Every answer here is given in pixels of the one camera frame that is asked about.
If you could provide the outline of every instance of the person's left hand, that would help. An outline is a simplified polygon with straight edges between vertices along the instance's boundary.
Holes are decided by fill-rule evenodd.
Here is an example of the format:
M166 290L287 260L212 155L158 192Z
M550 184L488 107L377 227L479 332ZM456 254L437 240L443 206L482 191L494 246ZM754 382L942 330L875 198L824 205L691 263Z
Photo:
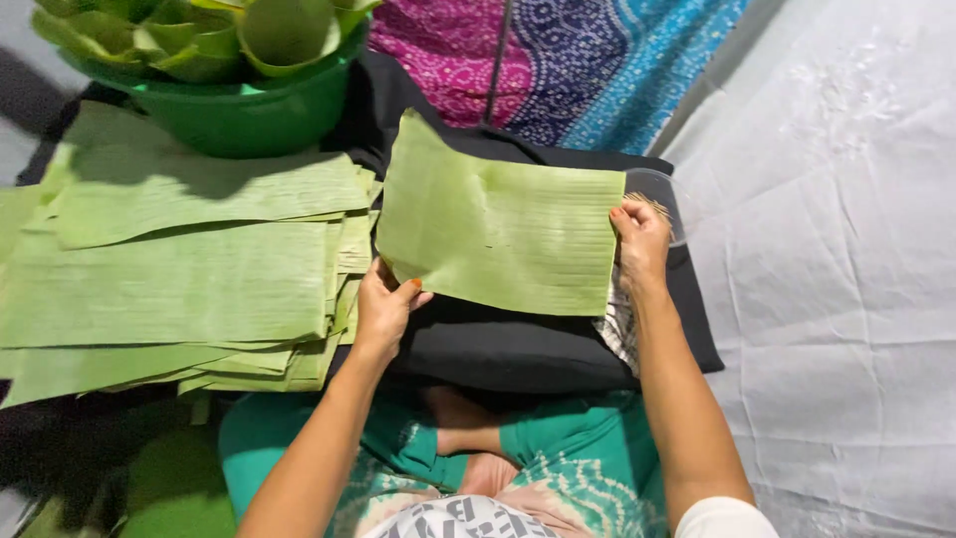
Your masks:
M358 287L358 330L353 349L390 362L399 354L408 314L434 296L422 293L419 279L399 285L385 262L375 258Z

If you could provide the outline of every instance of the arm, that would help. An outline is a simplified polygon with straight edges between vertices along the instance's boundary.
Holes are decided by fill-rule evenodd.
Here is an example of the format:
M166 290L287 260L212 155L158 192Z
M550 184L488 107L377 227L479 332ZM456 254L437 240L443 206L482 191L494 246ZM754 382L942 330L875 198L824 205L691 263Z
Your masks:
M432 297L421 289L419 280L398 286L380 259L372 263L358 289L352 352L252 498L238 537L314 538L325 532L355 461L375 388L398 354L408 313Z
M684 338L667 292L670 226L648 204L625 200L611 210L620 233L621 285L637 319L641 388L651 435L661 454L671 532L702 499L753 504L730 428Z

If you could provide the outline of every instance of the pink bandhani fabric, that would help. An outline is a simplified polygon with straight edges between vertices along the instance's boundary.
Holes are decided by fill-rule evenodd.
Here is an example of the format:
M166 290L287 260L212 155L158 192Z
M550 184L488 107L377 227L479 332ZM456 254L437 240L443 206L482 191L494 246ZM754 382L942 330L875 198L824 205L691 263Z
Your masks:
M502 0L386 0L375 9L369 48L396 58L446 123L478 124L491 84ZM532 83L528 55L511 36L492 124L503 126Z

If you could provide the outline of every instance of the hand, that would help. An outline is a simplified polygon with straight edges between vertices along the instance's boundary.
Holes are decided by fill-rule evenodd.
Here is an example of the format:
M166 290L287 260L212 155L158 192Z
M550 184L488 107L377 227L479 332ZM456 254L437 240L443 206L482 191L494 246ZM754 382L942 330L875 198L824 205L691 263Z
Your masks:
M385 262L375 258L358 286L358 330L353 349L390 362L399 354L408 314L434 296L422 293L422 281L418 279L399 285Z
M620 285L632 296L648 289L666 289L670 222L650 204L624 200L611 209L611 222L620 234Z

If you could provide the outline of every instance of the green plastic bowl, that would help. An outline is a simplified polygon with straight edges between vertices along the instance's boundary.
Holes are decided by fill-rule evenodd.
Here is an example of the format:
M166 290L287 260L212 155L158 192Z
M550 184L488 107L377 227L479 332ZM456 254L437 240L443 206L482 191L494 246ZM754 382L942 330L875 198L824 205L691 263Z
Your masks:
M87 77L129 94L153 121L197 151L227 159L289 155L315 145L342 115L349 64L365 46L368 23L338 49L285 78L244 84L186 84L117 74L61 50Z

